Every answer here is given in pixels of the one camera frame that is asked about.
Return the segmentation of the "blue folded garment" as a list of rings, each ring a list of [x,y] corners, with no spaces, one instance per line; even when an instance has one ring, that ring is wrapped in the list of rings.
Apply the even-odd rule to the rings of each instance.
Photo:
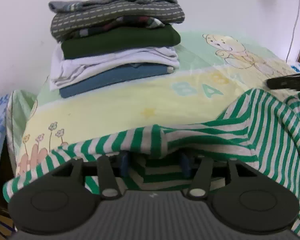
[[[69,98],[91,90],[148,77],[174,73],[175,68],[159,63],[125,64],[89,77],[59,90],[62,98]]]

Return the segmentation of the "plaid folded garment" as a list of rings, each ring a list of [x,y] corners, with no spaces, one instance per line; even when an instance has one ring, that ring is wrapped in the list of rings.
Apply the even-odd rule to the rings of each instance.
[[[81,29],[71,32],[69,37],[83,38],[94,36],[121,27],[156,29],[164,26],[165,24],[160,20],[149,16],[121,16],[105,23],[82,27]]]

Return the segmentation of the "green white striped shirt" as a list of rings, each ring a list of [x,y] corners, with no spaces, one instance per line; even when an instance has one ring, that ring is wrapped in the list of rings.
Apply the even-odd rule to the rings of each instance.
[[[177,150],[227,161],[240,160],[292,191],[300,204],[300,93],[277,99],[251,89],[213,121],[152,125],[59,146],[42,162],[3,187],[6,200],[72,158],[95,161],[105,154],[133,156],[123,184],[130,190],[183,190],[190,180],[177,164]],[[300,237],[300,210],[292,230]]]

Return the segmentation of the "white folded garment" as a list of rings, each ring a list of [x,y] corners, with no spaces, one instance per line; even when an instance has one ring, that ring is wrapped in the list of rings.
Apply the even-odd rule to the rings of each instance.
[[[52,54],[50,90],[57,90],[89,77],[130,63],[158,63],[178,69],[178,55],[173,47],[146,47],[117,51],[98,56],[66,60],[61,45]]]

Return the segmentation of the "pastel bear print blanket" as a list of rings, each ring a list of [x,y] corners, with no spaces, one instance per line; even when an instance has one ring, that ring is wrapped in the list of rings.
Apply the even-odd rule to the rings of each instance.
[[[38,164],[58,146],[148,126],[213,120],[236,98],[261,88],[271,77],[295,74],[255,41],[237,41],[263,65],[235,68],[216,54],[198,31],[181,33],[175,50],[180,66],[172,74],[117,83],[62,98],[44,83],[37,96],[15,90],[7,108],[7,136],[14,174]]]

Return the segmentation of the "white power strip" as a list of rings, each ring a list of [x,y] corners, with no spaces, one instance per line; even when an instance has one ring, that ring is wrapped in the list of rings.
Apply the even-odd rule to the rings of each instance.
[[[290,62],[289,65],[296,73],[300,73],[300,63],[299,62]]]

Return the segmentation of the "dark green folded garment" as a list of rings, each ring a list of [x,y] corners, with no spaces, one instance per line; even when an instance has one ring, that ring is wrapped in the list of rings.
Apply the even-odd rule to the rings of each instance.
[[[171,25],[157,29],[122,27],[103,34],[67,40],[61,44],[61,49],[64,58],[69,60],[127,49],[173,47],[180,42],[179,33]]]

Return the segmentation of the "dark grey striped knit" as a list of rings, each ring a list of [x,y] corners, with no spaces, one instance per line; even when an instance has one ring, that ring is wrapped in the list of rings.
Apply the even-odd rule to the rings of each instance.
[[[178,4],[119,2],[86,11],[59,12],[52,19],[50,31],[57,41],[61,41],[74,30],[105,23],[122,16],[149,16],[162,23],[182,23],[185,20],[185,14]]]

